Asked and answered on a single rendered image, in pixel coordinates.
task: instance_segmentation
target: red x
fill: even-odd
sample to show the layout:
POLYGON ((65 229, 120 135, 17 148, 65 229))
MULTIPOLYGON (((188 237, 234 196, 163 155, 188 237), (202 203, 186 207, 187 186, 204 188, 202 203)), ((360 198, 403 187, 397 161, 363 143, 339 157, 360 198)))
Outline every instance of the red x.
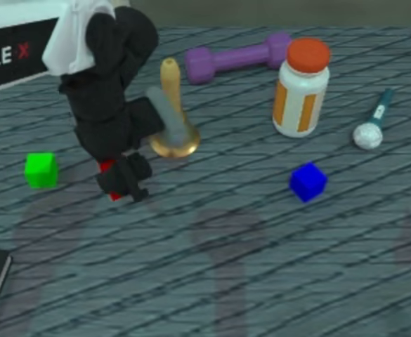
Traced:
POLYGON ((18 44, 18 48, 20 50, 20 55, 18 56, 19 60, 29 57, 29 42, 18 44))

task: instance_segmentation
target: bottle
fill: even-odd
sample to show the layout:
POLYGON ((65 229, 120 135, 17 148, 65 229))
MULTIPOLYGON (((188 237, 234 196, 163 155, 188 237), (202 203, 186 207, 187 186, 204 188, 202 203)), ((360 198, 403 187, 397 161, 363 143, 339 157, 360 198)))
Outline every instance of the bottle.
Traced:
POLYGON ((279 70, 273 108, 278 132, 301 138, 313 132, 330 78, 331 52, 319 39, 293 40, 279 70))

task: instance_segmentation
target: dumbbell weight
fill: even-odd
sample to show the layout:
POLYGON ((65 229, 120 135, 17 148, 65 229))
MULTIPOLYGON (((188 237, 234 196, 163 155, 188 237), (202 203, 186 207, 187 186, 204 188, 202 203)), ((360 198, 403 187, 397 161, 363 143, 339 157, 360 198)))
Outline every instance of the dumbbell weight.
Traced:
POLYGON ((185 53, 185 66, 191 84, 210 82, 215 73, 266 63, 278 69, 286 56, 291 37, 283 32, 273 33, 262 43, 229 51, 212 53, 207 47, 190 49, 185 53))

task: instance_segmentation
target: orange cap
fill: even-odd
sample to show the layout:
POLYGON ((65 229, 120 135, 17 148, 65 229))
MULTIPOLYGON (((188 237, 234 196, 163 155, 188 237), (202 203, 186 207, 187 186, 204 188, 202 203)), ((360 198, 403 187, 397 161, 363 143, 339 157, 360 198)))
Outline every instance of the orange cap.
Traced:
POLYGON ((298 72, 312 74, 324 70, 332 53, 327 44, 313 37, 293 40, 287 49, 287 62, 298 72))

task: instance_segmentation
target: golden bell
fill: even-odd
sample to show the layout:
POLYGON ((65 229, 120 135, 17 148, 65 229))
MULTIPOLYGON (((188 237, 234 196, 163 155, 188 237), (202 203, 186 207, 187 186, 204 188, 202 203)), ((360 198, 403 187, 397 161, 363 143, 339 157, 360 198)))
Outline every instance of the golden bell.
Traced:
POLYGON ((199 131, 188 121, 186 113, 183 111, 180 93, 180 68, 174 58, 166 58, 160 67, 160 81, 162 90, 166 94, 174 110, 180 114, 188 137, 183 145, 173 146, 167 142, 162 134, 149 137, 152 149, 161 157, 183 158, 192 154, 200 144, 199 131))

